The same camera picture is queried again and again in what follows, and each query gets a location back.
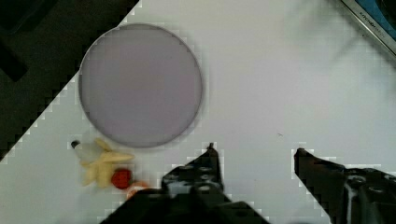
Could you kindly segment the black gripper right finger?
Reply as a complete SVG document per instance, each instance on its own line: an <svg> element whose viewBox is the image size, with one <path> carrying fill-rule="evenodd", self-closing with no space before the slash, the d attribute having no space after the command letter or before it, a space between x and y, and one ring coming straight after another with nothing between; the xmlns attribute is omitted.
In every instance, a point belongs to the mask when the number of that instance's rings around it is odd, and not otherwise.
<svg viewBox="0 0 396 224"><path fill-rule="evenodd" d="M332 224L396 224L395 176L375 168L346 168L296 150L294 173Z"/></svg>

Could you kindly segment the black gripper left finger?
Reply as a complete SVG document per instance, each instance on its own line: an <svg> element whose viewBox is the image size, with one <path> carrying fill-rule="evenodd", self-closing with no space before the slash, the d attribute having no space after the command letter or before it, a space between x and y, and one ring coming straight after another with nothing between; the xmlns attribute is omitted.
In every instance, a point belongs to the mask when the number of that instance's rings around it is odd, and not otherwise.
<svg viewBox="0 0 396 224"><path fill-rule="evenodd" d="M209 143L205 152L199 157L173 168L163 176L161 182L161 188L171 197L188 194L194 186L202 185L211 185L224 191L219 153L215 150L213 143Z"/></svg>

